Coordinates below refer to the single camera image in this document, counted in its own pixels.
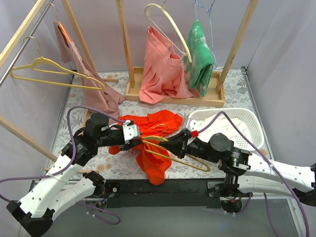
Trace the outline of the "orange t-shirt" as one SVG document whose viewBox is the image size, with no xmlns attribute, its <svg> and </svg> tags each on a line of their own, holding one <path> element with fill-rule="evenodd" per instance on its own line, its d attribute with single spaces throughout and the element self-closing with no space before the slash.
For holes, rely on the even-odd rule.
<svg viewBox="0 0 316 237">
<path fill-rule="evenodd" d="M 119 119 L 134 121 L 145 137 L 168 136 L 176 132 L 183 122 L 180 115 L 169 110 L 161 110 L 153 114 L 147 114 L 146 116 L 125 115 L 119 117 Z M 169 156 L 168 151 L 147 143 L 141 143 L 132 149 L 141 152 L 136 157 L 136 161 L 146 173 L 149 182 L 156 186 L 162 184 L 165 180 L 165 171 L 172 165 L 172 161 L 162 158 L 157 154 Z"/>
</svg>

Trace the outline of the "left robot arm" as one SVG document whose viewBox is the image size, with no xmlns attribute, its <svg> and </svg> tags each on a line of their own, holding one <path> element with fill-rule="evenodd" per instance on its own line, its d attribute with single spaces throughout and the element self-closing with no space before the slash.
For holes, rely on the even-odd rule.
<svg viewBox="0 0 316 237">
<path fill-rule="evenodd" d="M 30 236 L 43 236 L 69 207 L 85 197 L 98 198 L 105 194 L 105 179 L 95 171 L 84 174 L 80 181 L 64 190 L 72 176 L 97 155 L 100 147 L 131 148 L 140 135 L 139 127 L 131 120 L 110 126 L 108 116 L 94 113 L 62 149 L 48 177 L 41 179 L 20 200 L 11 200 L 7 210 Z"/>
</svg>

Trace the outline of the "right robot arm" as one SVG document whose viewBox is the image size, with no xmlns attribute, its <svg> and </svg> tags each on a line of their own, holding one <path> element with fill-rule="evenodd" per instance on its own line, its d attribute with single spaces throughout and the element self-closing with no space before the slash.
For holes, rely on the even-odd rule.
<svg viewBox="0 0 316 237">
<path fill-rule="evenodd" d="M 198 137 L 188 139 L 180 132 L 159 143 L 179 158 L 192 155 L 218 164 L 225 173 L 223 183 L 211 188 L 219 196 L 246 193 L 267 193 L 298 198 L 309 206 L 316 204 L 316 167 L 294 166 L 278 161 L 266 162 L 261 156 L 234 146 L 222 133 L 211 136 L 208 142 Z"/>
</svg>

